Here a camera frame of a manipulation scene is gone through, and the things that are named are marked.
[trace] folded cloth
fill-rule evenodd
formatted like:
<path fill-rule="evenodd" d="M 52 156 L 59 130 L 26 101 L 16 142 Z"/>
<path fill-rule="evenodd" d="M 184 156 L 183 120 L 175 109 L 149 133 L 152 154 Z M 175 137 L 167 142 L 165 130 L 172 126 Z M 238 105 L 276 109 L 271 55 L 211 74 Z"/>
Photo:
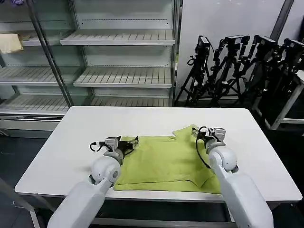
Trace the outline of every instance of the folded cloth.
<path fill-rule="evenodd" d="M 174 131 L 175 136 L 139 137 L 139 145 L 123 160 L 115 190 L 163 190 L 220 193 L 219 182 L 200 160 L 192 127 Z M 198 149 L 208 163 L 204 142 Z"/>
<path fill-rule="evenodd" d="M 18 34 L 0 34 L 0 51 L 3 54 L 22 51 Z"/>

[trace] display shelf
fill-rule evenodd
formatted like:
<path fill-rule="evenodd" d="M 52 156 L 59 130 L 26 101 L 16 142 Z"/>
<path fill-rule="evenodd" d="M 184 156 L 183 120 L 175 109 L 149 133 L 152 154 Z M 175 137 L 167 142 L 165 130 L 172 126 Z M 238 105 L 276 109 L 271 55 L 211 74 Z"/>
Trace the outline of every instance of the display shelf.
<path fill-rule="evenodd" d="M 61 76 L 66 85 L 77 77 L 78 67 L 61 67 Z M 58 86 L 51 67 L 48 66 L 7 66 L 0 68 L 0 85 L 11 86 Z"/>
<path fill-rule="evenodd" d="M 93 29 L 78 30 L 60 40 L 62 45 L 172 46 L 172 30 Z"/>
<path fill-rule="evenodd" d="M 35 31 L 21 31 L 17 32 L 23 46 L 41 46 L 38 36 Z M 67 32 L 46 31 L 46 37 L 49 45 L 60 45 L 60 39 L 64 37 Z"/>
<path fill-rule="evenodd" d="M 61 95 L 18 95 L 0 104 L 0 114 L 65 114 Z"/>
<path fill-rule="evenodd" d="M 88 67 L 73 85 L 82 87 L 171 88 L 171 70 L 163 67 Z"/>
<path fill-rule="evenodd" d="M 95 96 L 91 106 L 169 107 L 168 98 Z"/>

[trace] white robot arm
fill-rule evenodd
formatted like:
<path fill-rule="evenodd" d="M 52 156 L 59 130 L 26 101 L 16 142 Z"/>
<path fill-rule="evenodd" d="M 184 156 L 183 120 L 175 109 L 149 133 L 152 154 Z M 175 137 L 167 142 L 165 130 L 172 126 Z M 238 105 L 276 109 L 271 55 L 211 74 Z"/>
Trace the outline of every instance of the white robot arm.
<path fill-rule="evenodd" d="M 271 210 L 252 179 L 238 171 L 236 155 L 223 142 L 225 133 L 222 128 L 192 129 L 197 140 L 205 142 L 211 169 L 218 177 L 221 193 L 237 226 L 273 228 Z M 109 137 L 105 142 L 91 144 L 91 149 L 93 145 L 99 146 L 96 151 L 106 146 L 107 152 L 94 162 L 90 177 L 78 183 L 63 200 L 51 217 L 48 228 L 89 227 L 102 207 L 107 191 L 120 174 L 124 155 L 138 144 L 138 137 L 131 142 L 119 140 Z"/>
<path fill-rule="evenodd" d="M 89 227 L 102 207 L 106 193 L 120 175 L 124 155 L 131 152 L 137 144 L 138 137 L 130 142 L 120 142 L 120 137 L 109 137 L 104 142 L 92 143 L 92 150 L 92 146 L 99 146 L 95 151 L 105 146 L 107 151 L 94 162 L 90 177 L 70 191 L 52 215 L 47 228 Z"/>
<path fill-rule="evenodd" d="M 246 174 L 237 166 L 237 157 L 223 142 L 222 128 L 193 128 L 192 135 L 203 139 L 211 169 L 220 182 L 221 193 L 239 228 L 273 228 L 273 216 L 263 196 Z"/>

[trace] beige cloth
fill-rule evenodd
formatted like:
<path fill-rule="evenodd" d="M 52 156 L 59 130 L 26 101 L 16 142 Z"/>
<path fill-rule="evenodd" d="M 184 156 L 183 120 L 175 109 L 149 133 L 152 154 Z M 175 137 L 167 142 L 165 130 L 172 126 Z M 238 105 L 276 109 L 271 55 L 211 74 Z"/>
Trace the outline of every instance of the beige cloth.
<path fill-rule="evenodd" d="M 18 34 L 0 34 L 0 51 L 3 54 L 22 51 L 23 46 L 19 40 Z"/>

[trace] floor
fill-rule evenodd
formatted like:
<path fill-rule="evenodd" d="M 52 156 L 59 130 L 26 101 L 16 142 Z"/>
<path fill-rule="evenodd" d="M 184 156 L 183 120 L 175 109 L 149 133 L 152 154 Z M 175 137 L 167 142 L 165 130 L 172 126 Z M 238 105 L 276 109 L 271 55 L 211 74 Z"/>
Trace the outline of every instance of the floor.
<path fill-rule="evenodd" d="M 0 177 L 14 187 L 45 139 L 0 137 Z M 0 228 L 33 228 L 29 212 L 0 192 Z"/>
<path fill-rule="evenodd" d="M 302 167 L 302 161 L 304 155 L 302 153 L 301 140 L 302 136 L 297 133 L 289 133 L 284 131 L 271 131 L 265 130 L 264 133 L 268 140 L 280 156 L 282 162 L 288 169 L 289 173 L 296 182 L 301 192 L 304 192 L 303 178 L 300 175 Z M 0 176 L 9 185 L 15 186 L 23 172 L 29 166 L 34 159 L 42 145 L 45 143 L 45 139 L 30 139 L 30 138 L 9 138 L 0 136 Z M 206 213 L 206 209 L 202 205 L 194 204 L 166 204 L 162 205 L 162 210 L 158 209 L 158 206 L 154 203 L 146 202 L 133 202 L 132 204 L 125 204 L 124 202 L 112 202 L 105 203 L 105 214 L 110 217 L 119 218 L 125 217 L 126 212 L 134 212 L 134 209 L 149 208 L 148 210 L 139 210 L 142 216 L 149 218 L 151 213 L 160 216 L 161 219 L 191 219 L 200 221 L 203 217 L 210 217 L 212 211 Z M 114 213 L 117 207 L 123 208 L 125 213 Z M 172 213 L 172 209 L 177 207 L 181 208 Z M 217 211 L 219 208 L 211 206 L 212 210 Z M 275 227 L 276 228 L 304 228 L 304 204 L 303 201 L 297 204 L 284 204 L 280 205 L 273 211 Z M 213 220 L 223 220 L 224 217 L 214 217 Z M 29 213 L 23 209 L 14 205 L 11 199 L 0 193 L 0 228 L 33 228 L 31 217 Z"/>

